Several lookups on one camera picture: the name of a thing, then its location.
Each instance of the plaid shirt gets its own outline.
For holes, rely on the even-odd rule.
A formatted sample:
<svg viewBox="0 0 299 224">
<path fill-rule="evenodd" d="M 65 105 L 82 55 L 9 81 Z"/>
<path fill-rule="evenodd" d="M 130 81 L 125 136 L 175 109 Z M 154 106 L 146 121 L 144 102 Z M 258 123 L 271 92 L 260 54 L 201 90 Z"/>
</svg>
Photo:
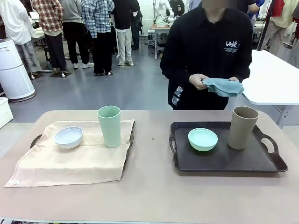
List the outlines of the plaid shirt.
<svg viewBox="0 0 299 224">
<path fill-rule="evenodd" d="M 93 38 L 97 33 L 111 31 L 109 15 L 114 9 L 113 0 L 82 0 L 82 18 Z"/>
<path fill-rule="evenodd" d="M 62 30 L 63 8 L 58 0 L 32 0 L 32 6 L 39 14 L 43 31 Z"/>
</svg>

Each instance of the beige placemat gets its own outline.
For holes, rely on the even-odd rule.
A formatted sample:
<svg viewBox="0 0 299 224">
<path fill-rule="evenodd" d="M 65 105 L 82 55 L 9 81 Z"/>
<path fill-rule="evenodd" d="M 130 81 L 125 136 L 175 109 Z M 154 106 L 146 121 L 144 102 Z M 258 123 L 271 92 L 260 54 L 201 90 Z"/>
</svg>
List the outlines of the beige placemat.
<svg viewBox="0 0 299 224">
<path fill-rule="evenodd" d="M 45 128 L 36 144 L 17 162 L 11 187 L 39 187 L 120 181 L 134 120 L 121 122 L 121 145 L 107 148 L 98 121 L 58 121 Z M 63 128 L 78 126 L 83 141 L 74 149 L 62 149 L 55 135 Z"/>
</svg>

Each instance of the hand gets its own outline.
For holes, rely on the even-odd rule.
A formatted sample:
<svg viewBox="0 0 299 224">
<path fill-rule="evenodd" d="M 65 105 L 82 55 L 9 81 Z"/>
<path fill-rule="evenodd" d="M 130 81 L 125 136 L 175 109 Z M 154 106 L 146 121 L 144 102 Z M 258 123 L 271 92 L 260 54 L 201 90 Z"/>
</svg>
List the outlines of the hand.
<svg viewBox="0 0 299 224">
<path fill-rule="evenodd" d="M 229 80 L 230 80 L 230 81 L 240 82 L 236 77 L 231 77 Z"/>
<path fill-rule="evenodd" d="M 209 77 L 202 74 L 194 74 L 189 77 L 189 82 L 194 85 L 196 89 L 204 90 L 207 88 L 207 86 L 202 83 L 202 80 L 207 78 Z"/>
</svg>

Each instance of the neck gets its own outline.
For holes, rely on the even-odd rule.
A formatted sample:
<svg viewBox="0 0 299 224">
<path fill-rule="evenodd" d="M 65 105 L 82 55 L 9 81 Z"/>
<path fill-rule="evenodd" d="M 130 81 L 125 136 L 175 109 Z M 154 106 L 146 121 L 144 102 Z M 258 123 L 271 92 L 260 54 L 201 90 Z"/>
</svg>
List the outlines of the neck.
<svg viewBox="0 0 299 224">
<path fill-rule="evenodd" d="M 211 23 L 218 22 L 224 14 L 224 8 L 205 8 L 206 17 Z"/>
</svg>

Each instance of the black tray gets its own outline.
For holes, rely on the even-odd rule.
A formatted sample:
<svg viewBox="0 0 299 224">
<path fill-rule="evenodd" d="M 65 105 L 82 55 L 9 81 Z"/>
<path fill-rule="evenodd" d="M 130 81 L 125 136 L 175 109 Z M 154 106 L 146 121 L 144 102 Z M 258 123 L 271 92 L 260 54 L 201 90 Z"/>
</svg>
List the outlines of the black tray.
<svg viewBox="0 0 299 224">
<path fill-rule="evenodd" d="M 218 143 L 209 152 L 199 152 L 189 143 L 188 133 L 194 128 L 207 128 L 218 136 Z M 230 122 L 175 122 L 171 125 L 169 138 L 173 162 L 180 171 L 213 172 L 266 172 L 276 173 L 288 170 L 278 153 L 277 143 L 255 126 L 244 150 L 228 146 Z M 269 153 L 261 142 L 267 138 L 274 146 Z"/>
<path fill-rule="evenodd" d="M 128 162 L 128 157 L 129 157 L 129 153 L 131 151 L 131 148 L 132 148 L 132 145 L 133 145 L 133 142 L 134 142 L 134 135 L 133 135 L 133 131 L 134 131 L 134 126 L 135 126 L 135 121 L 133 123 L 133 126 L 132 126 L 132 131 L 131 131 L 131 135 L 130 135 L 130 145 L 129 145 L 129 148 L 127 150 L 127 155 L 126 155 L 126 160 L 125 160 L 125 163 L 124 163 L 124 166 L 127 164 Z M 36 142 L 41 138 L 42 134 L 40 134 L 39 136 L 37 136 L 31 143 L 30 145 L 30 148 L 32 148 Z"/>
</svg>

